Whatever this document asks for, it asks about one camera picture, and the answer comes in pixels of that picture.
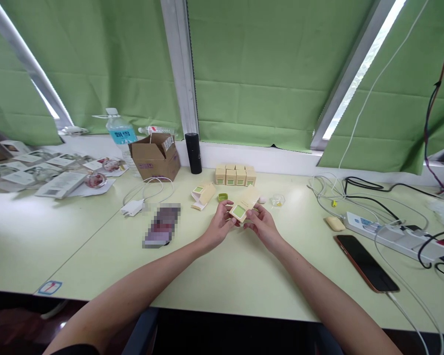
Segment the person's left hand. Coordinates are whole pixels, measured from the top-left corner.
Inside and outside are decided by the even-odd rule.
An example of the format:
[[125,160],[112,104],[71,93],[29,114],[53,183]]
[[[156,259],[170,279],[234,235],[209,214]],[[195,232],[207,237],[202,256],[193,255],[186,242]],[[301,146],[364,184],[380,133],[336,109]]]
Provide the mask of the person's left hand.
[[222,243],[230,228],[234,225],[240,227],[240,222],[228,213],[232,209],[231,205],[233,205],[233,202],[230,200],[220,202],[211,224],[209,224],[204,234],[199,237],[198,241],[201,243],[204,252],[210,252]]

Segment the blue bottle label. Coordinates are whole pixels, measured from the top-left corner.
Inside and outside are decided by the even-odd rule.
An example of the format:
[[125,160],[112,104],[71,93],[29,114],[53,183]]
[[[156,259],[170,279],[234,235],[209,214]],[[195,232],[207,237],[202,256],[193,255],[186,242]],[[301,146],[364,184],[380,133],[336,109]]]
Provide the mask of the blue bottle label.
[[116,144],[130,144],[137,141],[133,131],[110,131],[110,135]]

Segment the power strip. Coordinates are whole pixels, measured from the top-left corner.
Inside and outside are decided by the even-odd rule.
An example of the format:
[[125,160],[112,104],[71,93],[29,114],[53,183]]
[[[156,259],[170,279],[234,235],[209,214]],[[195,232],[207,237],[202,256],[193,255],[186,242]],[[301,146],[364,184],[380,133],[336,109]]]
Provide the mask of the power strip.
[[[375,239],[377,230],[381,228],[380,224],[350,212],[347,212],[343,222],[348,229],[372,240]],[[421,230],[402,230],[400,227],[386,225],[385,228],[380,230],[376,241],[393,250],[399,251],[401,254],[418,260],[419,248],[429,240],[429,237],[425,236],[425,234],[426,233]],[[441,256],[444,256],[444,246],[438,244],[435,240],[430,242],[421,252],[421,260],[423,260],[423,262],[433,262]]]

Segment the opened box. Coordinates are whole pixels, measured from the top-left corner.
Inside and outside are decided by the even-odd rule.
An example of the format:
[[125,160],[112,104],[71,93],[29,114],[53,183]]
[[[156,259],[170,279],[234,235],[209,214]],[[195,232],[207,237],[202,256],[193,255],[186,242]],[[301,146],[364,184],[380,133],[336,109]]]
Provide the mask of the opened box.
[[174,180],[181,167],[174,136],[167,133],[153,133],[128,146],[143,179],[165,177]]

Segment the window blind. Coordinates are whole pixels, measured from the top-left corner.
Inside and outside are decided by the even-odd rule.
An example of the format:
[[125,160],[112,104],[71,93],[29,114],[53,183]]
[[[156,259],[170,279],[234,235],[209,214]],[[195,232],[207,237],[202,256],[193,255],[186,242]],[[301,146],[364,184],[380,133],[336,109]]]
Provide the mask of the window blind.
[[0,131],[29,145],[61,143],[54,119],[1,33]]
[[2,0],[74,123],[107,133],[92,115],[116,107],[137,127],[181,118],[159,0]]
[[201,140],[310,151],[372,3],[188,0]]
[[[345,111],[320,161],[338,167],[368,91],[406,37],[423,1],[407,1]],[[342,168],[421,174],[423,130],[444,60],[444,0],[430,1],[375,85]],[[429,123],[428,155],[444,149],[444,80]]]

